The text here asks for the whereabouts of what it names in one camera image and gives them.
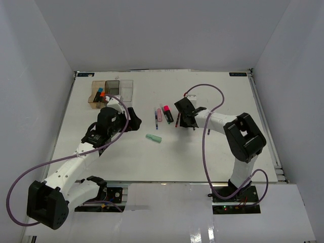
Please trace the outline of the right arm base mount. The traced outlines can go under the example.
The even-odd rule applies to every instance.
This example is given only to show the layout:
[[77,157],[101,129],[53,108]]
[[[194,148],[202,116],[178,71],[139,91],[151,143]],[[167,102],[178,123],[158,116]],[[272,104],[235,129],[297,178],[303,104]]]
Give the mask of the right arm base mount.
[[259,200],[255,186],[244,189],[230,199],[220,199],[213,193],[207,195],[212,200],[214,215],[260,214],[261,209],[255,203]]

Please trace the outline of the green cap black highlighter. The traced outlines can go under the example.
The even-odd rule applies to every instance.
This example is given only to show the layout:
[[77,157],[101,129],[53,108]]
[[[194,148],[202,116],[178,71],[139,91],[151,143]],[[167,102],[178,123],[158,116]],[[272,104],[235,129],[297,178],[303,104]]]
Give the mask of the green cap black highlighter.
[[182,117],[180,117],[179,125],[180,127],[185,127],[185,122]]

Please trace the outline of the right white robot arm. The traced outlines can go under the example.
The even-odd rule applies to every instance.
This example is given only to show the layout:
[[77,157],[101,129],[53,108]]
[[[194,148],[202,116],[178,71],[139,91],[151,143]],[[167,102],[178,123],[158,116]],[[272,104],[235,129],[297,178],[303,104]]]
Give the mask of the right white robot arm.
[[233,172],[227,186],[229,195],[222,195],[211,187],[212,196],[221,200],[242,201],[247,196],[247,189],[256,173],[253,171],[255,161],[266,145],[266,139],[253,118],[245,112],[240,115],[226,115],[210,111],[205,107],[196,108],[192,100],[187,97],[177,101],[175,107],[180,113],[180,126],[203,128],[202,160],[209,184],[211,180],[208,175],[205,153],[206,131],[212,130],[225,135],[234,156]]

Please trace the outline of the blue cap black highlighter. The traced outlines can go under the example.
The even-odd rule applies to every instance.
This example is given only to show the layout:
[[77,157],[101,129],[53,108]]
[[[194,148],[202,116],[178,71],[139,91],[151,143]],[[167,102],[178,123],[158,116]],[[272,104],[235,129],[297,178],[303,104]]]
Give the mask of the blue cap black highlighter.
[[101,94],[102,91],[103,91],[103,88],[99,88],[99,89],[97,90],[97,92],[96,92],[96,94],[95,94],[95,97],[94,97],[94,100],[93,100],[94,103],[97,103],[97,102],[98,102],[98,100],[99,100],[99,96],[100,96],[100,94]]

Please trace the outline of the orange cap black highlighter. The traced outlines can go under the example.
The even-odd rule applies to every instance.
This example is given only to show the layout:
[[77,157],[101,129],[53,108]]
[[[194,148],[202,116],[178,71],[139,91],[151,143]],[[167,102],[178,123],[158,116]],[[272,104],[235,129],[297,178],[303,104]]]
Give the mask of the orange cap black highlighter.
[[100,96],[99,96],[99,100],[98,100],[98,102],[99,102],[99,103],[104,102],[104,98],[105,98],[105,92],[101,92],[101,94],[100,94]]

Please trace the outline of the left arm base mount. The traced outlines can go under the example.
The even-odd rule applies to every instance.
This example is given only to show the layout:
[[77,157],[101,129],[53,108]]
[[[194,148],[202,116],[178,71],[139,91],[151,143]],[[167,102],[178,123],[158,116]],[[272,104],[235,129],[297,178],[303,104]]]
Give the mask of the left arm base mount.
[[89,200],[74,209],[75,212],[91,213],[122,213],[125,209],[126,201],[123,199],[124,189],[122,187],[107,187],[105,202],[94,203]]

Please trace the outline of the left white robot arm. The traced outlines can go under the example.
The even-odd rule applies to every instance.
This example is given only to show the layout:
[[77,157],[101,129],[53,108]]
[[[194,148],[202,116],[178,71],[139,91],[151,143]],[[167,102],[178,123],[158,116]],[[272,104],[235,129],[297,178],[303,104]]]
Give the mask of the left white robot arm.
[[69,211],[89,200],[105,200],[107,182],[104,179],[89,176],[82,179],[79,185],[75,185],[75,182],[102,155],[116,134],[137,131],[141,123],[131,107],[122,112],[112,107],[102,108],[96,122],[88,127],[73,157],[44,181],[34,181],[30,185],[27,215],[56,230],[63,225]]

